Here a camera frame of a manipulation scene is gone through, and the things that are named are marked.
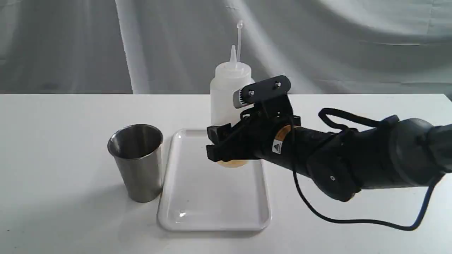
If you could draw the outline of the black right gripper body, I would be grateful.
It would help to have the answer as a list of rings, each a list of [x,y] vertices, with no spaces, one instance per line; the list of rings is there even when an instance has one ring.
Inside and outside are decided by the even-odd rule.
[[[274,159],[282,155],[285,140],[300,126],[293,114],[289,96],[282,95],[245,110],[243,118],[233,127],[226,145],[226,160]]]

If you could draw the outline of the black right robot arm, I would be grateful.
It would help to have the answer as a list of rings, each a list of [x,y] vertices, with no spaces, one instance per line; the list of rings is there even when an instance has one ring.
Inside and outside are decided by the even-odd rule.
[[[208,159],[262,159],[310,178],[327,196],[349,201],[363,189],[426,187],[451,172],[451,125],[375,121],[335,108],[321,120],[338,132],[301,126],[287,95],[257,101],[232,126],[209,126]]]

